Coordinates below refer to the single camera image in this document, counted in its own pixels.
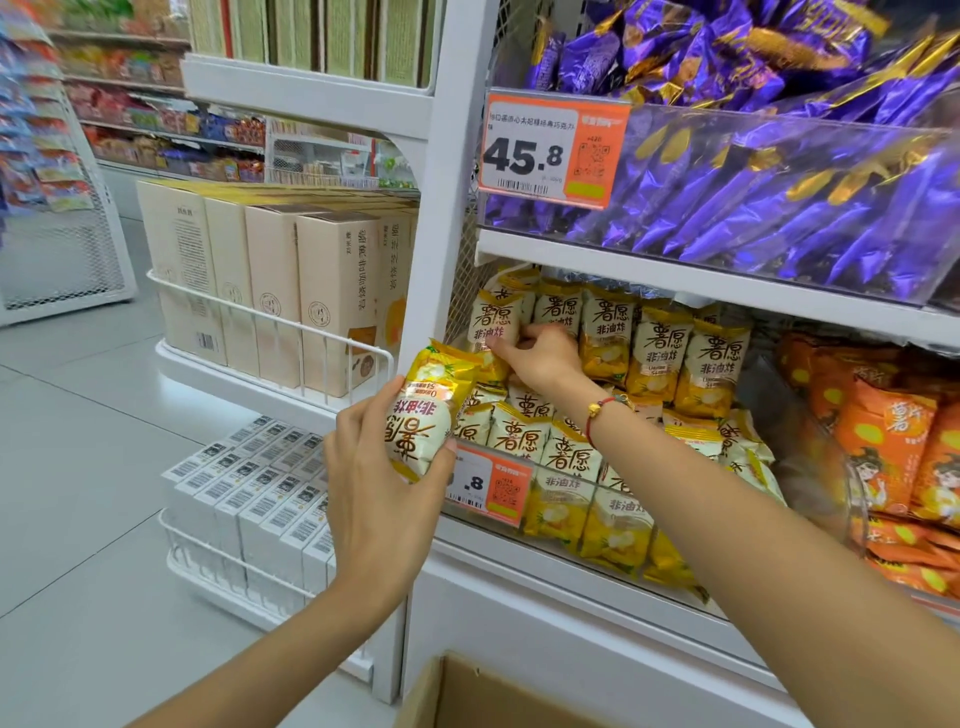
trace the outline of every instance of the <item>store shelf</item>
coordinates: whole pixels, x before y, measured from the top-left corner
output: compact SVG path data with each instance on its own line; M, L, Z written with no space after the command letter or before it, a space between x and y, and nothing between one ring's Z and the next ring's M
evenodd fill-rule
M931 308L848 296L511 232L480 230L477 263L488 262L495 256L570 268L914 341L960 347L960 316Z
M246 152L256 152L263 154L263 147L255 144L240 144L235 141L219 141L218 139L206 139L202 136L191 136L190 134L164 132L155 129L139 129L138 127L125 127L122 124L109 124L106 121L91 121L90 119L81 119L80 123L88 127L101 127L103 129L115 129L118 132L128 133L148 133L153 136L162 136L165 139L177 139L179 141L192 141L197 144L215 144L218 147L229 147L230 149L242 149Z
M192 53L181 69L190 98L383 133L422 179L433 110L425 89Z

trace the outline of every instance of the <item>orange price tag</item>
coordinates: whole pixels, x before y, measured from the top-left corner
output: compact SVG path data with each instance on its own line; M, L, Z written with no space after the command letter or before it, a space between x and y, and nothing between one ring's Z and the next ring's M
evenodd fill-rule
M446 499L514 526L520 525L534 466L457 442L457 466Z
M630 109L578 96L490 92L480 189L603 209Z

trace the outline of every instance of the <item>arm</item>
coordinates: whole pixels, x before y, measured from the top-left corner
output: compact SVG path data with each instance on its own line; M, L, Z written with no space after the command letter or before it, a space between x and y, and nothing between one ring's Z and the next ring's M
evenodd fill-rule
M394 472L383 426L402 382L341 412L324 442L337 554L330 588L130 728L276 726L406 598L430 550L456 455L451 441L413 486ZM254 693L256 700L245 699Z
M608 393L561 329L532 349L492 341L579 427ZM731 621L820 728L950 726L960 636L796 513L634 414L603 407L593 443Z

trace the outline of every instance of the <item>floor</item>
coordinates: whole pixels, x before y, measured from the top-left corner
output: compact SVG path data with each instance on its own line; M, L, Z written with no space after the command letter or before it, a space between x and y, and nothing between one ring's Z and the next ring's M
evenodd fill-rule
M261 633L165 566L158 474L256 413L165 379L143 226L140 293L0 328L0 725L122 726ZM282 723L379 728L394 709L335 674Z

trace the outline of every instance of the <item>hand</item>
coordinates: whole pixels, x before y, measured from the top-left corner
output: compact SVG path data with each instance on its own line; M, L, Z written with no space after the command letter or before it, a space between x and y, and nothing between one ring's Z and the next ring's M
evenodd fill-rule
M586 379L577 343L558 324L532 324L523 328L519 347L501 338L487 339L493 353L506 361L524 384L549 400L559 400L560 390L571 381Z
M357 608L386 619L413 588L426 561L456 465L456 443L447 440L427 474L409 484L397 474L383 442L387 412L403 384L398 376L376 395L337 415L326 436L329 481L327 517L337 558L339 586L358 594Z

